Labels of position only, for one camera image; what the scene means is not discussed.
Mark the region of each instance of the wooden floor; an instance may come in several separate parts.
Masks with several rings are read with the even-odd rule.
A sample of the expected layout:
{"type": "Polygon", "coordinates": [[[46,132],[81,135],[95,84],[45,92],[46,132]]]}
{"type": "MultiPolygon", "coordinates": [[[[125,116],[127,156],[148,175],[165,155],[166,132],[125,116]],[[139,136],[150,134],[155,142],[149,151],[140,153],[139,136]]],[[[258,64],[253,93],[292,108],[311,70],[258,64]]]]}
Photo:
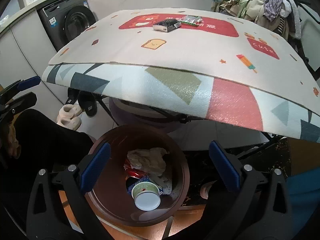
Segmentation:
{"type": "MultiPolygon", "coordinates": [[[[60,198],[62,202],[65,202],[67,200],[66,195],[64,193],[64,191],[59,191],[60,194],[60,198]]],[[[174,219],[173,219],[173,223],[172,223],[172,227],[170,230],[170,234],[174,235],[175,233],[179,232],[180,230],[188,227],[189,225],[193,224],[194,222],[198,221],[203,213],[203,208],[204,206],[199,206],[199,209],[196,210],[181,210],[181,211],[177,211],[174,214],[174,219]]],[[[79,224],[77,223],[72,210],[70,208],[70,206],[66,206],[64,208],[67,217],[74,222],[77,226],[79,226],[79,224]]],[[[102,223],[103,226],[108,230],[108,232],[111,234],[111,236],[115,239],[121,239],[121,240],[136,240],[136,237],[133,236],[128,236],[104,223],[102,223]]],[[[114,224],[115,226],[135,235],[135,236],[140,236],[142,238],[145,239],[149,239],[149,240],[160,240],[162,239],[162,235],[164,233],[164,229],[165,226],[167,224],[167,220],[153,225],[153,226],[149,226],[149,227],[128,227],[128,226],[124,226],[124,225],[120,225],[120,224],[114,224]]]]}

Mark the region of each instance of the countertop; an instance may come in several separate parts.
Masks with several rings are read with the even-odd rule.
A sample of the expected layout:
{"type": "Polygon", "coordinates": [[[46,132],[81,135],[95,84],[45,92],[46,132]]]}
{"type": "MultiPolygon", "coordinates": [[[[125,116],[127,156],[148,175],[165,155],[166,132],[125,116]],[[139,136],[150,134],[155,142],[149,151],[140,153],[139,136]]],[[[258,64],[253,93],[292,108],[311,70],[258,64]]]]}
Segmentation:
{"type": "Polygon", "coordinates": [[[20,11],[12,15],[5,23],[3,23],[0,26],[0,36],[2,32],[4,32],[9,26],[12,26],[12,24],[15,24],[23,15],[25,15],[27,12],[33,10],[34,8],[38,7],[42,3],[46,2],[47,0],[37,0],[30,5],[25,6],[20,11]]]}

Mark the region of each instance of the brown trash bin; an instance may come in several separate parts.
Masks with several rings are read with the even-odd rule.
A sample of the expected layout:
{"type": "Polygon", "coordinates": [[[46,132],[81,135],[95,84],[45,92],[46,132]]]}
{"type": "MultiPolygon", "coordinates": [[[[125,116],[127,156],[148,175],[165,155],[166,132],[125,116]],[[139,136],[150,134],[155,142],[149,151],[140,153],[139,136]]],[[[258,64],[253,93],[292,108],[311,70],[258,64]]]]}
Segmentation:
{"type": "Polygon", "coordinates": [[[102,135],[90,153],[104,142],[111,146],[111,157],[89,193],[94,205],[105,216],[103,219],[132,227],[145,227],[166,220],[179,209],[187,195],[190,176],[187,160],[172,138],[151,126],[123,125],[102,135]],[[142,211],[127,192],[127,174],[123,165],[128,151],[153,147],[162,147],[170,153],[164,160],[172,165],[172,193],[161,195],[161,203],[155,210],[142,211]]]}

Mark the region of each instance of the slipper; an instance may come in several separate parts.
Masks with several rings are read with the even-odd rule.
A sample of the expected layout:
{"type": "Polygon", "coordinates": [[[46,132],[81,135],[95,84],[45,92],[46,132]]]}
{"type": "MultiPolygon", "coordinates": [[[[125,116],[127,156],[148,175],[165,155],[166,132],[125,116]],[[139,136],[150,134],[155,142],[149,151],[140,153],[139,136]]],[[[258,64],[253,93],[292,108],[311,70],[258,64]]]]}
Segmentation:
{"type": "Polygon", "coordinates": [[[65,117],[61,117],[58,122],[58,125],[68,128],[70,130],[77,130],[79,126],[81,125],[81,118],[79,116],[76,116],[75,118],[72,119],[67,119],[65,117]]]}
{"type": "Polygon", "coordinates": [[[80,90],[78,89],[68,88],[68,100],[66,101],[65,105],[73,105],[78,99],[79,92],[80,90]]]}
{"type": "Polygon", "coordinates": [[[94,95],[90,92],[80,91],[78,96],[78,103],[88,117],[93,117],[98,111],[97,102],[94,95]]]}
{"type": "Polygon", "coordinates": [[[82,109],[79,105],[71,105],[71,104],[64,105],[59,111],[59,115],[57,116],[57,121],[62,117],[67,119],[72,119],[81,113],[82,113],[82,109]]]}
{"type": "Polygon", "coordinates": [[[209,196],[209,190],[211,188],[211,186],[213,185],[213,183],[215,183],[215,181],[210,181],[208,183],[205,183],[201,186],[201,189],[200,189],[200,196],[204,199],[208,199],[208,196],[209,196]]]}

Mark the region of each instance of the washing machine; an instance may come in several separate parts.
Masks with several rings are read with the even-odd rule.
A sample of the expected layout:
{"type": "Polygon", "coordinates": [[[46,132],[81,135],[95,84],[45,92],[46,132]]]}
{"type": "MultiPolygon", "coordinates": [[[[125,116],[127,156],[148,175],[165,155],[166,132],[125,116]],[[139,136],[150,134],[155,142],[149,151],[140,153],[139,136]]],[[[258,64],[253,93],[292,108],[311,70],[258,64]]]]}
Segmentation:
{"type": "Polygon", "coordinates": [[[96,22],[87,0],[57,0],[38,14],[56,51],[96,22]]]}

